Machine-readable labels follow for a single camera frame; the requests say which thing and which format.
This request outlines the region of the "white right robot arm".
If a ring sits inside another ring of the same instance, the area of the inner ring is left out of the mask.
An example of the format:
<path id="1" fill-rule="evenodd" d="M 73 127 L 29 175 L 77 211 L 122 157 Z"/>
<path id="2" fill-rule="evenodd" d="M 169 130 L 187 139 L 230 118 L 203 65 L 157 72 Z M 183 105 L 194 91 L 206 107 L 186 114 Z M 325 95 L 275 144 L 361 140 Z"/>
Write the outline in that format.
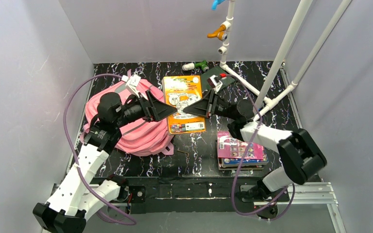
<path id="1" fill-rule="evenodd" d="M 259 180 L 251 190 L 253 194 L 266 196 L 292 183 L 302 185 L 327 165 L 326 157 L 307 130 L 279 130 L 255 121 L 250 99 L 228 103 L 211 90 L 185 107 L 184 112 L 205 118 L 213 115 L 229 118 L 232 122 L 227 127 L 233 138 L 279 154 L 282 165 Z"/>

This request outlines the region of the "dark green notebook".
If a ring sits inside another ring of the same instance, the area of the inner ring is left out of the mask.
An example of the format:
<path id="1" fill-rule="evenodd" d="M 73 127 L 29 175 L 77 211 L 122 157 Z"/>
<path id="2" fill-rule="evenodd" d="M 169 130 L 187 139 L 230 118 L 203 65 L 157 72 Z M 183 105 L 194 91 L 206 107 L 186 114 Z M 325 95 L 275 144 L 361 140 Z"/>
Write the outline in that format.
<path id="1" fill-rule="evenodd" d="M 211 69 L 208 70 L 208 74 L 210 74 L 210 76 L 212 75 L 226 75 L 225 78 L 222 78 L 221 79 L 221 82 L 222 82 L 222 87 L 221 88 L 226 88 L 227 86 L 233 84 L 236 80 L 235 78 L 233 78 L 232 76 L 230 76 L 228 73 L 226 73 L 222 68 L 220 68 L 219 66 L 215 66 Z"/>

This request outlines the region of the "pink student backpack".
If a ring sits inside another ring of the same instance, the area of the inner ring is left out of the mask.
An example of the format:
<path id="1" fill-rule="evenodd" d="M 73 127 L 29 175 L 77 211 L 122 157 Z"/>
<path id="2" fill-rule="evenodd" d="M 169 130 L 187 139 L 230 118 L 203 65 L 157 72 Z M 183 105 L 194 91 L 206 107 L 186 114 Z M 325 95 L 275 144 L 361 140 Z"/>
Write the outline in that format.
<path id="1" fill-rule="evenodd" d="M 163 92 L 145 79 L 141 78 L 137 90 L 144 97 L 146 97 L 146 91 L 149 90 L 158 100 L 164 100 Z M 122 80 L 95 94 L 85 104 L 85 117 L 88 122 L 98 113 L 97 107 L 100 103 L 101 96 L 110 92 L 118 93 L 123 102 L 131 95 L 131 93 L 126 90 L 125 82 Z M 146 122 L 145 120 L 138 119 L 135 122 L 121 127 L 120 130 L 122 132 L 122 138 L 116 143 L 116 149 L 139 157 L 156 155 L 159 153 L 164 155 L 174 154 L 174 146 L 171 143 L 173 135 L 169 133 L 166 119 L 159 122 Z"/>

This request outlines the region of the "orange activity book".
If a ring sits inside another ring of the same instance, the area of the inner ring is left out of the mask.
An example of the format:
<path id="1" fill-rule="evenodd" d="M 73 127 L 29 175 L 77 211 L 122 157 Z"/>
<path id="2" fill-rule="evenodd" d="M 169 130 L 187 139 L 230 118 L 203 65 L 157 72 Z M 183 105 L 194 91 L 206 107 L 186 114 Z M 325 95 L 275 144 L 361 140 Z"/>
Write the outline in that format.
<path id="1" fill-rule="evenodd" d="M 165 103 L 177 109 L 177 112 L 167 117 L 169 133 L 204 132 L 205 118 L 184 112 L 186 107 L 201 100 L 203 96 L 200 76 L 166 76 L 162 85 Z"/>

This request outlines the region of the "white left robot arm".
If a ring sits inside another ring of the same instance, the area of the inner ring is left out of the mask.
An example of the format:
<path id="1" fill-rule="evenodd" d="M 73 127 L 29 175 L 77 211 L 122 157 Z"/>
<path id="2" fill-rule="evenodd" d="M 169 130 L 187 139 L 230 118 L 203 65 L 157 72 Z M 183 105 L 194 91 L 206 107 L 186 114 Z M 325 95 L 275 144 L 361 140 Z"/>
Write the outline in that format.
<path id="1" fill-rule="evenodd" d="M 121 139 L 121 127 L 139 119 L 159 122 L 176 111 L 151 91 L 146 91 L 145 97 L 130 95 L 125 103 L 118 93 L 102 95 L 80 153 L 73 151 L 73 167 L 47 201 L 37 203 L 33 209 L 40 226 L 50 233 L 81 233 L 86 222 L 102 207 L 114 209 L 110 201 L 119 196 L 125 179 L 113 176 L 96 189 L 89 182 Z"/>

